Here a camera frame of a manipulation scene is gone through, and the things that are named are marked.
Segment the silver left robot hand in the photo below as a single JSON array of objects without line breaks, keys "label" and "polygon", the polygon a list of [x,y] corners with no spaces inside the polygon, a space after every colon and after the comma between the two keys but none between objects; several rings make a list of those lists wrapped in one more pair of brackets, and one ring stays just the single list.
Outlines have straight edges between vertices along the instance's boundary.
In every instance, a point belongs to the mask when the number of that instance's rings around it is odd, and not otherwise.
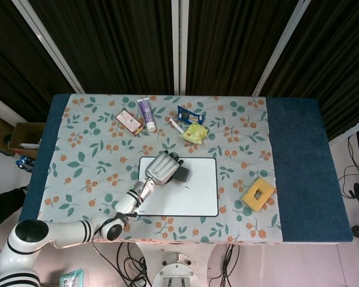
[{"label": "silver left robot hand", "polygon": [[183,160],[174,153],[164,150],[145,169],[145,179],[154,185],[164,185],[182,166]]}]

